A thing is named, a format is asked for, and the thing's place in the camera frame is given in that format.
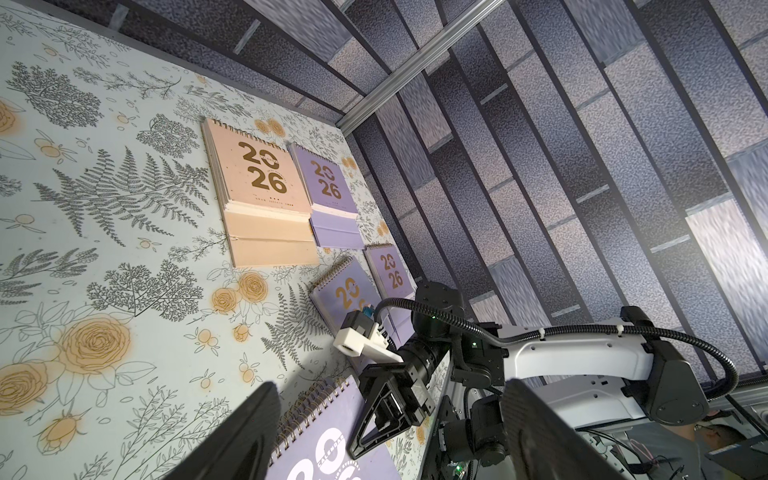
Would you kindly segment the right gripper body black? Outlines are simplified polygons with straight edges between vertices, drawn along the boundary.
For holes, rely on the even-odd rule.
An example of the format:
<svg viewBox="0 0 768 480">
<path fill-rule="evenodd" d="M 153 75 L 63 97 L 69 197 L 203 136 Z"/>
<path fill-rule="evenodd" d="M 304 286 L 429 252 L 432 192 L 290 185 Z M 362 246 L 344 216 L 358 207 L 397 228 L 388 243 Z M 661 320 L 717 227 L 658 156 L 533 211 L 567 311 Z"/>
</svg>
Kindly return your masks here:
<svg viewBox="0 0 768 480">
<path fill-rule="evenodd" d="M 365 399 L 360 419 L 376 415 L 376 409 L 392 396 L 395 420 L 425 420 L 435 409 L 427 387 L 449 350 L 447 341 L 411 338 L 397 350 L 402 362 L 366 366 L 359 377 Z"/>
</svg>

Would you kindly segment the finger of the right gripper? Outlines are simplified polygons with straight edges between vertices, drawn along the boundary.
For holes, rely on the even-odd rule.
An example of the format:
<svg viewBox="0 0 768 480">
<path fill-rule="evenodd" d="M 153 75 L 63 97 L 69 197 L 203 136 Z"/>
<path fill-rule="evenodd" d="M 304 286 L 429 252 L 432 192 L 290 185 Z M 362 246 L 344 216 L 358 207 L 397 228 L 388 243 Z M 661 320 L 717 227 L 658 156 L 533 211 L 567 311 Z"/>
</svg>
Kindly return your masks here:
<svg viewBox="0 0 768 480">
<path fill-rule="evenodd" d="M 420 381 L 411 374 L 365 371 L 359 387 L 364 405 L 347 446 L 352 459 L 361 459 L 420 424 Z"/>
</svg>

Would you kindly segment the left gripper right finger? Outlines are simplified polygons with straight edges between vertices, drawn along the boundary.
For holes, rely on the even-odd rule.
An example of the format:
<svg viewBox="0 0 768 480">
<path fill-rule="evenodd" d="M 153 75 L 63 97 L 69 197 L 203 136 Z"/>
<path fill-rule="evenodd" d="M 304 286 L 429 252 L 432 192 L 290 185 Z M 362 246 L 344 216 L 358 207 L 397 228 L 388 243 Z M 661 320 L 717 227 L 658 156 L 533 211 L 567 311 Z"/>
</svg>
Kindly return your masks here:
<svg viewBox="0 0 768 480">
<path fill-rule="evenodd" d="M 622 477 L 522 381 L 506 383 L 500 408 L 518 479 Z"/>
</svg>

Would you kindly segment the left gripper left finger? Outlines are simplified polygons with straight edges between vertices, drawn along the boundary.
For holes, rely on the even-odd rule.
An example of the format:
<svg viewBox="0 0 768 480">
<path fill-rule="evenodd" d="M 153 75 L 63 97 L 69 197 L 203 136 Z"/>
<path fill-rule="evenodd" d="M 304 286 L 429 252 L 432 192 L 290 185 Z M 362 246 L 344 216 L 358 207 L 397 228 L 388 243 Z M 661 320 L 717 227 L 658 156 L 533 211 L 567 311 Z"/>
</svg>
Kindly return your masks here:
<svg viewBox="0 0 768 480">
<path fill-rule="evenodd" d="M 279 418 L 277 386 L 265 382 L 165 479 L 264 479 Z"/>
</svg>

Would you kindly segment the peach 2026 calendar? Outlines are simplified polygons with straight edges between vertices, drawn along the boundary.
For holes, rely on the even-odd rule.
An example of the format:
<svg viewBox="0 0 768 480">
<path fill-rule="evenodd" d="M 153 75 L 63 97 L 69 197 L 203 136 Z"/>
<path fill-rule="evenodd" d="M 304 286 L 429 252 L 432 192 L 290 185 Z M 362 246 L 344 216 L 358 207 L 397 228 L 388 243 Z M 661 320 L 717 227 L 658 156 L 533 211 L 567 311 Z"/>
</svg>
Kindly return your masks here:
<svg viewBox="0 0 768 480">
<path fill-rule="evenodd" d="M 233 266 L 317 265 L 311 206 L 288 151 L 211 118 L 202 133 Z"/>
</svg>

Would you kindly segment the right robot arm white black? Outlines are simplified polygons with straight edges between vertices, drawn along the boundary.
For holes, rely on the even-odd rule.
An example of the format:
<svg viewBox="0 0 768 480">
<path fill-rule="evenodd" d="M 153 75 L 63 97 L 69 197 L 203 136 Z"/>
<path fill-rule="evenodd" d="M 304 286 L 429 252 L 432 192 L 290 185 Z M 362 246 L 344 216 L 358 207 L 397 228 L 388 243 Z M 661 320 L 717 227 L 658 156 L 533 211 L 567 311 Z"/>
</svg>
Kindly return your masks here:
<svg viewBox="0 0 768 480">
<path fill-rule="evenodd" d="M 438 282 L 419 284 L 411 298 L 350 311 L 334 344 L 369 361 L 360 376 L 364 406 L 348 445 L 356 459 L 436 411 L 428 386 L 445 357 L 453 362 L 453 381 L 492 394 L 469 419 L 443 422 L 443 458 L 453 462 L 493 464 L 506 453 L 499 392 L 506 383 L 553 377 L 540 398 L 581 429 L 640 417 L 666 426 L 692 423 L 738 380 L 733 363 L 714 345 L 656 327 L 635 306 L 596 324 L 473 323 L 458 291 Z"/>
</svg>

